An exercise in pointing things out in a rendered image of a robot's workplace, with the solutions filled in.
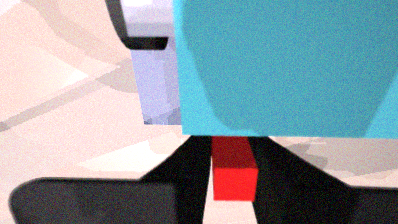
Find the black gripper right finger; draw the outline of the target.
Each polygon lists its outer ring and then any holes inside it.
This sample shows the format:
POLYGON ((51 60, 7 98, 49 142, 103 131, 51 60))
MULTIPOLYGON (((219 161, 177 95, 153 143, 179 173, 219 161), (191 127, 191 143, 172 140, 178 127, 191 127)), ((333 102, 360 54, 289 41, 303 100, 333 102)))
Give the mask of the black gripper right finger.
POLYGON ((256 224, 398 224, 398 188, 349 185, 268 136, 247 136, 256 224))

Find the red-headed grey pin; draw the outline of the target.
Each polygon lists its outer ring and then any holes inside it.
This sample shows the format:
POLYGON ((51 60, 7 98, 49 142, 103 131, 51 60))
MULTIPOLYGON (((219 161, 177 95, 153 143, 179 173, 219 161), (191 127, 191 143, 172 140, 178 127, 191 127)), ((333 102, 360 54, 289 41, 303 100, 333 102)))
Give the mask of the red-headed grey pin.
POLYGON ((212 135, 214 200, 253 202, 257 166, 247 136, 212 135))

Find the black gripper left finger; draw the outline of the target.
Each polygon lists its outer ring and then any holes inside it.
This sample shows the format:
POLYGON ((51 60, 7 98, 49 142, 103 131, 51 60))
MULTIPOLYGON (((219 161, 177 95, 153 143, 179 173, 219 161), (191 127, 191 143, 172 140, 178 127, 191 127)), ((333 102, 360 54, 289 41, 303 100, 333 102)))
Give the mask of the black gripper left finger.
POLYGON ((39 177, 7 199, 15 224, 203 224, 212 135, 191 135, 139 178, 39 177))

